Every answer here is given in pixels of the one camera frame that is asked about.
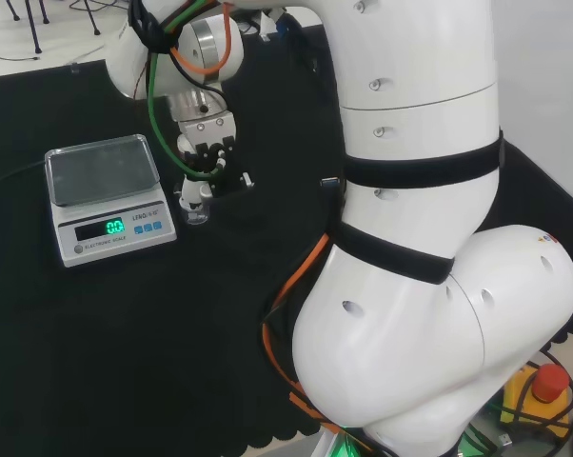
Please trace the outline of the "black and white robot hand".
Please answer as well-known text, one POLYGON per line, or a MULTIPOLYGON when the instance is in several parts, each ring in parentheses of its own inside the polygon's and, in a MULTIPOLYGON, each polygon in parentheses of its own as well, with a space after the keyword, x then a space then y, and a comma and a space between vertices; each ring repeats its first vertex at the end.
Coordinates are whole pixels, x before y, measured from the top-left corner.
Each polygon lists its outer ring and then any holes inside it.
POLYGON ((181 122, 179 128, 177 157, 201 175, 184 180, 179 204, 192 225, 201 224, 208 219, 214 201, 251 190, 254 181, 247 159, 237 145, 231 112, 181 122))

